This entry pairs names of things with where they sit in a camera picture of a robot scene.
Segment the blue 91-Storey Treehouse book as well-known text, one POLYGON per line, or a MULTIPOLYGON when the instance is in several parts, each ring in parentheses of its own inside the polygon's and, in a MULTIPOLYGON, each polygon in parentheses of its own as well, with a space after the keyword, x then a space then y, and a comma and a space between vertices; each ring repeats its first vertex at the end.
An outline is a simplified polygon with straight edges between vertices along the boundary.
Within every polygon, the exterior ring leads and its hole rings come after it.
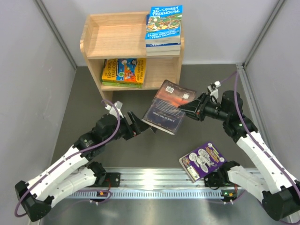
POLYGON ((147 52, 180 50, 181 15, 146 15, 145 43, 147 52))

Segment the lime green 65-Storey Treehouse book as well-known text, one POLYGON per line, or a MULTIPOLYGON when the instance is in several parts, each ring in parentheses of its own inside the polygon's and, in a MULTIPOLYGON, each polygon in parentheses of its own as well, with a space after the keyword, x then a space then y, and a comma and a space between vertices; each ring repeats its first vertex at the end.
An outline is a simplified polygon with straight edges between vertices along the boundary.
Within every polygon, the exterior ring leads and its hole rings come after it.
POLYGON ((118 83, 118 82, 102 82, 102 85, 104 85, 104 86, 110 86, 110 87, 139 88, 139 89, 141 89, 143 87, 140 84, 118 83))

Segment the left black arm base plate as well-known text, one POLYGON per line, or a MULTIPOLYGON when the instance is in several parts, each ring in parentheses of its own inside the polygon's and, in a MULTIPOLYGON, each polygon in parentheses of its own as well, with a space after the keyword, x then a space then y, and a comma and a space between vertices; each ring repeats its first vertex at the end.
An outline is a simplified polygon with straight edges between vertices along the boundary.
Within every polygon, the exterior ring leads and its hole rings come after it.
POLYGON ((120 186, 120 173, 108 172, 104 178, 101 178, 98 186, 101 188, 118 188, 120 186))

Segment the dark sunset cover book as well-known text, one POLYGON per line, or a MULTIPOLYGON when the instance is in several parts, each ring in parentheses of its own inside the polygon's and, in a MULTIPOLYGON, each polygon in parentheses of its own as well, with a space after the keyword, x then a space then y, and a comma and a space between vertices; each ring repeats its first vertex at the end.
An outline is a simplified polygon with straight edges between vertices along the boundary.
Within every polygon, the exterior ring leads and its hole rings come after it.
POLYGON ((174 135, 185 117, 185 112, 179 106, 192 102, 196 94, 195 90, 186 89, 169 80, 164 80, 142 121, 174 135))

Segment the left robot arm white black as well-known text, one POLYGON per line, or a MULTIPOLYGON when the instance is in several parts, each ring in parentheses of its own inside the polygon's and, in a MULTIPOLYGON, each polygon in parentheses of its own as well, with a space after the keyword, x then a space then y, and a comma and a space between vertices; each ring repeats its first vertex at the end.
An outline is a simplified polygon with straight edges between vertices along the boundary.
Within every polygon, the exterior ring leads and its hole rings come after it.
POLYGON ((30 221, 45 217, 61 200, 90 186, 100 187, 107 181, 107 172, 93 159, 105 146, 120 138, 129 140, 151 126, 128 112, 129 124, 121 113, 103 115, 91 131, 83 134, 68 151, 44 172, 29 181, 15 185, 17 206, 22 206, 30 221))

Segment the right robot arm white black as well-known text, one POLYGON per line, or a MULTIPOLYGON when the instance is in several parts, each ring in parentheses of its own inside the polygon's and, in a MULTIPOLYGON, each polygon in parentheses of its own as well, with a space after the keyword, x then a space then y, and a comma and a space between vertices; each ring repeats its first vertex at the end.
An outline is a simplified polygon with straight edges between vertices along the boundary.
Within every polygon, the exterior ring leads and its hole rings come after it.
POLYGON ((245 189, 262 205, 275 221, 300 211, 300 182, 278 161, 265 144, 253 121, 242 114, 243 100, 233 90, 225 91, 221 102, 202 93, 200 97, 179 109, 186 116, 203 121, 206 117, 222 121, 225 133, 239 146, 256 166, 262 179, 251 174, 235 161, 224 163, 217 170, 224 186, 232 183, 245 189))

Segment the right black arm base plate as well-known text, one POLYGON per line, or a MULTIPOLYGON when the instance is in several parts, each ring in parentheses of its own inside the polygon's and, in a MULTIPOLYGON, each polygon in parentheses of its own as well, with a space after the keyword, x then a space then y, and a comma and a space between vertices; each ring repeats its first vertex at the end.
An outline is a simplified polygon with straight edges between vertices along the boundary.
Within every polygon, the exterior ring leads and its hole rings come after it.
POLYGON ((218 172, 212 172, 204 177, 204 185, 205 187, 209 187, 213 190, 217 190, 219 188, 224 187, 234 187, 235 184, 230 182, 229 179, 218 172))

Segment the blue 26-Storey Treehouse book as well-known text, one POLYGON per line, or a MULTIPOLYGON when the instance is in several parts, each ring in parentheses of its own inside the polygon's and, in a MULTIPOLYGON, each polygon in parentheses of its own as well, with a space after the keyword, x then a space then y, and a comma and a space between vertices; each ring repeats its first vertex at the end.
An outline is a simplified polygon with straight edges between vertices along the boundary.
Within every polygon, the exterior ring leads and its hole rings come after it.
POLYGON ((153 6, 146 23, 147 45, 179 44, 182 27, 182 5, 153 6))

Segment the purple Treehouse book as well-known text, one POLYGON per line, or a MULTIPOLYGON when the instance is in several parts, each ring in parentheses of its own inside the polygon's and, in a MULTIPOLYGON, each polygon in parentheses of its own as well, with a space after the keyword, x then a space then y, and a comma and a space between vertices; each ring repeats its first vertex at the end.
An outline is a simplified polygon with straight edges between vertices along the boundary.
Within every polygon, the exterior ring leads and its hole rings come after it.
POLYGON ((205 143, 179 159, 192 182, 203 179, 226 162, 226 158, 212 142, 205 143))

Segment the yellow 130-Storey Treehouse book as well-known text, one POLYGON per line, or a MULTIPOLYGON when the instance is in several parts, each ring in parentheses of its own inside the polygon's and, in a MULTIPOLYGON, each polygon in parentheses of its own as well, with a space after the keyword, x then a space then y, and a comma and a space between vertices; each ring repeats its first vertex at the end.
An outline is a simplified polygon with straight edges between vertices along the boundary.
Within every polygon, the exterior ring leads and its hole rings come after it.
POLYGON ((110 83, 143 85, 146 58, 106 59, 101 80, 110 83))

